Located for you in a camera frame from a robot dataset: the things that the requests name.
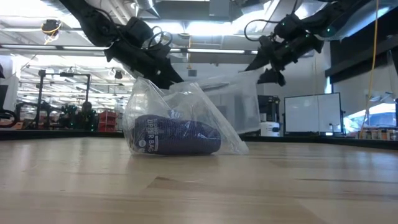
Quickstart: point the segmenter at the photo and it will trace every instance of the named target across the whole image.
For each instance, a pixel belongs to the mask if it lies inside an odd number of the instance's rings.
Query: clear plastic bag
[[[246,154],[247,145],[196,83],[160,90],[138,78],[123,115],[131,153]]]
[[[205,92],[238,134],[260,130],[260,110],[257,99],[257,80],[264,73],[260,68],[248,72],[203,78],[195,82]],[[170,86],[181,91],[191,82]]]

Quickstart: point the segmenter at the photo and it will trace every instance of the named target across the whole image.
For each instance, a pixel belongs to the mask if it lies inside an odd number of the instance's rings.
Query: ceiling light
[[[244,54],[244,50],[188,49],[189,53]]]
[[[146,22],[150,28],[159,26],[162,31],[170,32],[171,34],[179,34],[184,32],[184,28],[179,22]]]
[[[76,81],[75,80],[73,80],[73,79],[71,79],[71,78],[64,78],[66,81],[69,81],[69,82],[71,82],[71,83],[76,83]]]
[[[92,51],[103,51],[108,49],[107,47],[80,47],[80,46],[63,46],[65,50],[92,50]]]
[[[8,32],[38,32],[42,31],[42,29],[37,28],[2,28],[1,31],[8,31]]]
[[[234,33],[238,33],[240,30],[243,30],[244,27],[252,20],[258,18],[270,20],[279,4],[279,1],[280,0],[267,1],[264,4],[264,10],[250,12],[237,18],[235,21],[232,22],[232,25],[234,27]],[[266,22],[253,22],[252,26],[250,27],[254,27],[254,29],[249,28],[249,30],[252,30],[252,32],[257,32],[262,30],[266,25]]]
[[[40,0],[1,1],[0,15],[21,17],[58,17],[59,10],[46,5]]]
[[[71,14],[62,16],[61,21],[71,28],[81,28],[80,22]]]
[[[196,36],[231,35],[234,33],[230,22],[191,22],[185,32]]]
[[[35,50],[56,50],[56,46],[49,45],[19,45],[19,44],[2,44],[0,47],[5,49],[35,49]]]
[[[96,88],[93,88],[93,87],[90,87],[90,89],[91,89],[91,90],[94,90],[94,91],[97,91],[98,93],[104,93],[103,91],[97,90]]]
[[[121,85],[121,84],[122,83],[91,83],[90,85]]]
[[[180,53],[181,49],[170,49],[170,53]]]
[[[295,12],[296,16],[299,19],[304,19],[308,16],[308,11],[306,10],[305,6],[302,4]]]
[[[25,90],[18,90],[18,94],[24,95],[24,94],[35,94],[38,95],[39,91],[25,91]],[[85,96],[86,93],[80,93],[80,92],[56,92],[56,91],[43,91],[43,95],[52,95],[52,96],[75,96],[75,95],[80,95],[80,96]],[[130,97],[131,94],[128,93],[90,93],[89,97],[107,97],[107,98],[119,98],[121,96],[126,96]]]
[[[23,96],[23,98],[27,99],[27,100],[36,100],[36,97],[33,96]]]

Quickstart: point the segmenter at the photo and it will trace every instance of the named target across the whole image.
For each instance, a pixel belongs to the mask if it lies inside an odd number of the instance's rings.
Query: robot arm
[[[285,78],[280,71],[311,50],[321,53],[322,39],[328,39],[344,27],[348,19],[359,9],[373,0],[336,0],[330,1],[325,8],[313,16],[299,19],[295,14],[287,15],[274,28],[274,33],[259,38],[260,47],[254,61],[246,71],[271,64],[258,83],[278,83],[285,85]]]
[[[254,61],[246,70],[255,70],[267,64],[272,69],[261,75],[258,83],[285,85],[280,71],[291,62],[311,50],[322,51],[323,41],[340,30],[347,20],[363,6],[374,0],[322,0],[331,2],[313,16],[300,20],[295,14],[287,15],[277,22],[274,33],[259,38],[260,47]],[[173,83],[183,82],[166,56],[170,47],[155,44],[143,49],[142,45],[151,37],[153,30],[142,20],[132,17],[127,25],[115,24],[110,15],[89,5],[85,0],[60,0],[77,18],[87,38],[105,50],[108,61],[112,58],[139,72],[159,88],[168,89]]]
[[[154,36],[153,30],[144,21],[132,17],[122,26],[115,24],[106,11],[89,5],[85,0],[60,2],[76,17],[95,46],[109,47],[104,51],[108,61],[115,58],[159,88],[168,89],[173,82],[183,82],[166,57],[170,52],[168,45],[158,43],[147,49],[142,48],[145,40]]]

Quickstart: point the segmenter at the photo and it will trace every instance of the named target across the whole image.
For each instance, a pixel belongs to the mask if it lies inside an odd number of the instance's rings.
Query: wooden table
[[[0,142],[0,223],[398,223],[398,153],[248,143],[130,156],[123,139]]]

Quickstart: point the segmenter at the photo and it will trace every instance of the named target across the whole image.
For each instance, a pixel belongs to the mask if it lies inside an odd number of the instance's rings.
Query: yellow cord
[[[376,47],[377,47],[377,25],[379,19],[379,0],[376,0],[376,20],[374,22],[374,42],[373,42],[373,61],[372,61],[372,70],[371,70],[371,78],[369,81],[369,92],[368,92],[368,100],[366,100],[366,110],[365,115],[363,117],[363,122],[361,126],[361,131],[359,132],[359,138],[362,138],[363,127],[365,125],[366,115],[369,111],[369,102],[371,100],[372,86],[373,86],[373,75],[374,75],[374,67],[376,65]]]
[[[59,30],[61,28],[62,22],[60,23],[60,25],[55,28],[54,30],[50,30],[50,31],[44,31],[43,30],[43,24],[42,24],[42,32],[46,33],[46,34],[51,34],[51,36],[45,41],[44,45],[47,45],[50,42],[53,42],[54,39],[52,38],[54,36],[54,34],[56,33],[57,30]]]
[[[43,31],[43,33],[51,34],[52,32],[55,32],[55,31],[59,30],[59,29],[61,28],[61,25],[62,25],[62,22],[61,22],[60,25],[59,25],[57,28],[55,28],[54,30],[44,31],[44,30],[43,30],[44,24],[42,24],[42,31]]]

